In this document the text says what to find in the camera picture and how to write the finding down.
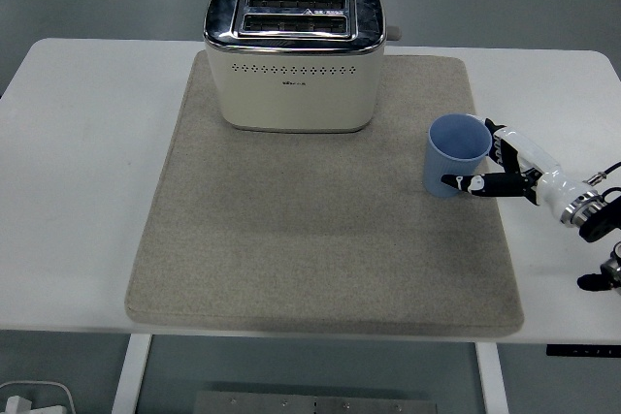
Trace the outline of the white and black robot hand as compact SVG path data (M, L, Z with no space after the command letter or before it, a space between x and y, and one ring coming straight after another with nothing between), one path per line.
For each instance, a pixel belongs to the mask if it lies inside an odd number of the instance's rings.
M498 173L441 176L442 184L478 197L525 198L536 206L546 205L562 219L596 196L583 181L568 177L559 162L515 129L481 118L491 136L487 157L499 165Z

